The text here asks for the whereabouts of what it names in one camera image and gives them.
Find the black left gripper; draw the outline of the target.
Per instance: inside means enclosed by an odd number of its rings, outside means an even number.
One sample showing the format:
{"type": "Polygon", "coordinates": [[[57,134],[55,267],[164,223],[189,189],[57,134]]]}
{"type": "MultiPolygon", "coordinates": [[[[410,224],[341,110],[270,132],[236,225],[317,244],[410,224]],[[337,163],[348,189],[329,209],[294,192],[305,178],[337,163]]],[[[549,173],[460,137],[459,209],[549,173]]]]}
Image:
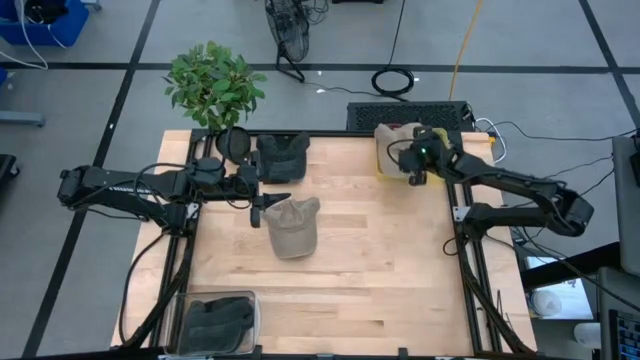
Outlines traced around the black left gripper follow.
{"type": "MultiPolygon", "coordinates": [[[[242,164],[236,173],[230,177],[232,198],[227,200],[227,204],[237,210],[250,209],[249,219],[253,228],[260,227],[260,215],[258,207],[259,180],[258,171],[255,165],[242,164]]],[[[286,200],[290,193],[264,193],[262,199],[265,201],[261,209],[266,210],[280,201],[286,200]]]]}

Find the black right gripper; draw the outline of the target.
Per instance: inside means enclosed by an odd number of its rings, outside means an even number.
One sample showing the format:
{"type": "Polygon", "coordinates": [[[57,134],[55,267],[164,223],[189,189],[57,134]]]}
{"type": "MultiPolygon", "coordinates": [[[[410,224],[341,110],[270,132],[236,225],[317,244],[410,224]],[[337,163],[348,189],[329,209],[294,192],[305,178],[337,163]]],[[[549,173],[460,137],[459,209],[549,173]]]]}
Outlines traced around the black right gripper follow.
{"type": "Polygon", "coordinates": [[[409,175],[409,185],[419,186],[427,183],[427,173],[452,181],[452,156],[448,140],[431,127],[416,127],[409,147],[399,152],[398,164],[399,169],[409,175]]]}

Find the black baseball cap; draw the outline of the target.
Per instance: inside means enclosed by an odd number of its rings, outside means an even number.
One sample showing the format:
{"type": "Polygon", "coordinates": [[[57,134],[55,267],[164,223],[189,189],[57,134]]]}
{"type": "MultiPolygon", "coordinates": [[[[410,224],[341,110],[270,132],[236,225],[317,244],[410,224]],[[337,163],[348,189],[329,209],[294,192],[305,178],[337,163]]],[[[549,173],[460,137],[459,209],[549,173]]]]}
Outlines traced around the black baseball cap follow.
{"type": "Polygon", "coordinates": [[[259,179],[265,184],[300,182],[306,175],[309,146],[310,136],[306,132],[293,137],[259,135],[256,139],[260,153],[259,179]]]}
{"type": "Polygon", "coordinates": [[[189,324],[198,327],[239,324],[242,328],[251,328],[254,318],[254,306],[245,296],[194,301],[188,310],[189,324]]]}
{"type": "Polygon", "coordinates": [[[229,353],[237,350],[248,328],[239,321],[226,324],[187,325],[181,335],[178,351],[229,353]]]}

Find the black perforated computer case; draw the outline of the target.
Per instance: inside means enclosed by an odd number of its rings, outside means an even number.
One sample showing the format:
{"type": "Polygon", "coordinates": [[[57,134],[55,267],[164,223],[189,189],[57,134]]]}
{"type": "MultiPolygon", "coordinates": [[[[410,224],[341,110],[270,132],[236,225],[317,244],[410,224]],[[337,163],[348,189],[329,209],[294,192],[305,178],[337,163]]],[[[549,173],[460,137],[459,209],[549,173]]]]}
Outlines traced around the black perforated computer case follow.
{"type": "Polygon", "coordinates": [[[351,102],[347,106],[348,131],[373,131],[379,124],[419,122],[447,131],[469,132],[475,117],[465,101],[351,102]]]}

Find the green potted plant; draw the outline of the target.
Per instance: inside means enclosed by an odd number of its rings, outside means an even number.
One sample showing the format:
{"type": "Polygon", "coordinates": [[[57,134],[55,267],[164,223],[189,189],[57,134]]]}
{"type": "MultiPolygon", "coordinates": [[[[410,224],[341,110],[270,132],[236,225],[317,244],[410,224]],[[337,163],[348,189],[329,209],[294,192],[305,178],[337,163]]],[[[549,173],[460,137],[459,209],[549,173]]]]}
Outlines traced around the green potted plant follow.
{"type": "Polygon", "coordinates": [[[242,140],[235,126],[257,110],[258,101],[265,97],[257,84],[266,76],[254,72],[230,48],[209,41],[177,55],[163,80],[171,106],[181,108],[185,118],[213,133],[225,158],[242,162],[244,157],[237,149],[242,140]]]}

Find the clear plastic bin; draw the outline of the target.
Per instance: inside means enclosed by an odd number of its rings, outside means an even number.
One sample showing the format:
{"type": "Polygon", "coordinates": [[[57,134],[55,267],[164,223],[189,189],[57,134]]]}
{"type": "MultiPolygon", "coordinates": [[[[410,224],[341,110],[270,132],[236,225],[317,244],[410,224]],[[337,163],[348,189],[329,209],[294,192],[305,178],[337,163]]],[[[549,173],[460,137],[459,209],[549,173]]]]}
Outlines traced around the clear plastic bin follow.
{"type": "Polygon", "coordinates": [[[245,355],[251,353],[258,344],[261,328],[260,302],[255,292],[251,290],[214,291],[214,292],[190,292],[175,295],[166,310],[164,334],[162,346],[165,353],[173,358],[205,358],[226,355],[245,355]],[[181,354],[178,351],[179,342],[184,328],[189,324],[188,310],[194,301],[208,302],[224,297],[245,296],[249,297],[255,310],[254,325],[248,328],[239,348],[229,353],[197,352],[181,354]]]}

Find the black bar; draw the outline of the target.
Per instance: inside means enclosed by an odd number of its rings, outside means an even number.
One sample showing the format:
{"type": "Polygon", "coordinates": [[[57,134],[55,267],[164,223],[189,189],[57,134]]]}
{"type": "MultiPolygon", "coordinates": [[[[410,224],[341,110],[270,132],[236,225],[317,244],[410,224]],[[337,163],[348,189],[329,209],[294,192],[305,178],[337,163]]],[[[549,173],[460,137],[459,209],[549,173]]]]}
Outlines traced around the black bar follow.
{"type": "Polygon", "coordinates": [[[520,273],[526,290],[552,285],[572,279],[584,279],[596,284],[593,276],[600,268],[621,270],[621,250],[618,242],[613,242],[582,252],[565,256],[549,247],[531,241],[539,253],[553,259],[553,262],[524,270],[520,273]]]}

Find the black floor fan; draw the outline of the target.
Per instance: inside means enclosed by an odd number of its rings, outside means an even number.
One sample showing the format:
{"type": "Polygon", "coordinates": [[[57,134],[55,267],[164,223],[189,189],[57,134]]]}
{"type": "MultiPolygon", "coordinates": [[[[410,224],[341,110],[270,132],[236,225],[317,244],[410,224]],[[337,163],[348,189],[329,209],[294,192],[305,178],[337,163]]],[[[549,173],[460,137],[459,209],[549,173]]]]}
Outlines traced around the black floor fan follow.
{"type": "Polygon", "coordinates": [[[277,71],[305,82],[297,63],[309,51],[309,21],[301,0],[265,0],[265,14],[277,47],[277,71]]]}

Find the white crumpled bag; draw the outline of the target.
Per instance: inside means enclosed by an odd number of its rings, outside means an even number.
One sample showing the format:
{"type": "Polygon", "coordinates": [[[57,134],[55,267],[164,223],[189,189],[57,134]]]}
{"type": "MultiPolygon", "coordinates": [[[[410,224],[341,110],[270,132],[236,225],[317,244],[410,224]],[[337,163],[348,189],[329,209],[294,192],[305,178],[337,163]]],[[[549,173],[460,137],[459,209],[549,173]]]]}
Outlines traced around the white crumpled bag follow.
{"type": "Polygon", "coordinates": [[[562,312],[560,297],[549,290],[536,290],[529,297],[531,310],[540,317],[550,317],[562,312]]]}

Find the grey desk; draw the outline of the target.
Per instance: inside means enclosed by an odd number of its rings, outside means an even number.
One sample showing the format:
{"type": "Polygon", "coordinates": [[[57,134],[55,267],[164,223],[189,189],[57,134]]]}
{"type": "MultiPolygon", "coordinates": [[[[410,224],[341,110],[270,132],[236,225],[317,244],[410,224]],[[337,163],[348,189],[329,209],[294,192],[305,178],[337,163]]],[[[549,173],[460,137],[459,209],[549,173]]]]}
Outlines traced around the grey desk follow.
{"type": "Polygon", "coordinates": [[[616,208],[621,265],[628,273],[640,277],[640,147],[628,137],[612,140],[616,208]]]}

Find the grey metal foot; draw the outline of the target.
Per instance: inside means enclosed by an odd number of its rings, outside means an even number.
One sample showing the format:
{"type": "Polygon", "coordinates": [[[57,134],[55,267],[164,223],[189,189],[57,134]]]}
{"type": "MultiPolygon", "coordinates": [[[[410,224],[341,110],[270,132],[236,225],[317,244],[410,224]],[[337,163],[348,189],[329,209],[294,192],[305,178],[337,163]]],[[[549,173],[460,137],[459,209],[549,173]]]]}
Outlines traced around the grey metal foot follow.
{"type": "Polygon", "coordinates": [[[0,124],[45,126],[45,118],[40,113],[20,111],[0,111],[0,124]]]}

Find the blue cart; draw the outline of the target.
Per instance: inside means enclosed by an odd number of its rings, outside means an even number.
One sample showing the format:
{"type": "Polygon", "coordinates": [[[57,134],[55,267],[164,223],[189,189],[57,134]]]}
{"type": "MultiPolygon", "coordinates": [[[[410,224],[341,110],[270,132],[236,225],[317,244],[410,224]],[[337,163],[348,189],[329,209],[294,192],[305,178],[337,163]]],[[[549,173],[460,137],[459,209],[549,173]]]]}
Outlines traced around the blue cart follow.
{"type": "Polygon", "coordinates": [[[0,0],[0,17],[8,16],[11,21],[0,21],[0,37],[11,45],[34,46],[72,46],[81,33],[88,17],[89,10],[80,0],[24,0],[25,22],[20,22],[20,11],[17,6],[20,0],[0,0]],[[40,7],[53,7],[54,20],[50,23],[31,22],[31,3],[40,2],[40,7]]]}

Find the blue lit screen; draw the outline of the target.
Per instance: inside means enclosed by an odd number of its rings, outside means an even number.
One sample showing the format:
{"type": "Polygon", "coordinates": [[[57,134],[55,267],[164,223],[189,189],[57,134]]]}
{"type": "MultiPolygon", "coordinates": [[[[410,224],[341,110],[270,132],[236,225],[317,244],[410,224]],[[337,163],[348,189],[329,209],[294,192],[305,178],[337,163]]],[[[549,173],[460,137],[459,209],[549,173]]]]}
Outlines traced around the blue lit screen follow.
{"type": "Polygon", "coordinates": [[[609,311],[612,360],[640,360],[640,315],[609,311]]]}

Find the black bag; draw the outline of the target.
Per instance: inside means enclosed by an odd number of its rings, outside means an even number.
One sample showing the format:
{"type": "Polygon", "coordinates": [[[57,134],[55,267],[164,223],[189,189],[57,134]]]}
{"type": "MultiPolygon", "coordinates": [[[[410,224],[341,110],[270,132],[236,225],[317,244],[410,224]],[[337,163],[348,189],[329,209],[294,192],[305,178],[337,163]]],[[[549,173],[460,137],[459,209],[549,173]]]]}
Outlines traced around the black bag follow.
{"type": "Polygon", "coordinates": [[[26,0],[24,16],[30,23],[52,24],[68,14],[65,0],[26,0]]]}

